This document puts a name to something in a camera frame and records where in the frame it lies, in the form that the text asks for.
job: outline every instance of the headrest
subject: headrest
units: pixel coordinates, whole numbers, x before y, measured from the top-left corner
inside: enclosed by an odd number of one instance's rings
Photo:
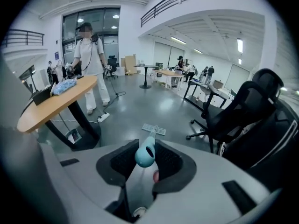
[[[257,83],[267,92],[271,99],[276,100],[276,94],[284,86],[280,77],[270,69],[261,69],[252,77],[252,81]]]

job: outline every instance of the ceiling light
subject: ceiling light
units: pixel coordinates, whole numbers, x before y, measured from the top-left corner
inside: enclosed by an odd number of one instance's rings
[[[180,42],[180,43],[182,43],[182,44],[186,44],[186,42],[183,42],[183,41],[181,41],[181,40],[179,40],[178,38],[175,38],[175,37],[171,37],[171,39],[173,39],[173,40],[175,40],[175,41],[177,41],[177,42]]]
[[[243,53],[243,41],[240,38],[238,38],[237,42],[238,42],[238,51]]]
[[[197,51],[198,53],[202,54],[202,52],[200,50],[194,49],[195,51]]]

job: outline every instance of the white pants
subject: white pants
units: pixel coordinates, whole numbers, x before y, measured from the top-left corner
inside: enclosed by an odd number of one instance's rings
[[[98,87],[99,87],[101,99],[103,103],[109,102],[110,97],[104,82],[103,74],[98,74],[97,78],[98,78]],[[85,94],[85,98],[86,98],[86,108],[88,110],[93,110],[97,107],[95,104],[95,99],[94,99],[92,89]]]

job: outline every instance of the round black table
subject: round black table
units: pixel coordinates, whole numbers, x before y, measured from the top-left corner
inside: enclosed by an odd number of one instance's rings
[[[148,68],[156,68],[157,66],[155,66],[155,65],[135,65],[135,67],[143,67],[145,70],[144,84],[140,85],[139,87],[142,89],[149,89],[151,87],[151,85],[148,85],[148,83],[146,82],[146,73],[148,71]]]

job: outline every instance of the white shoe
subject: white shoe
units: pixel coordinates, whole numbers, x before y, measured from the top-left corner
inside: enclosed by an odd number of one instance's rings
[[[87,110],[87,115],[91,115],[93,113],[93,110]]]

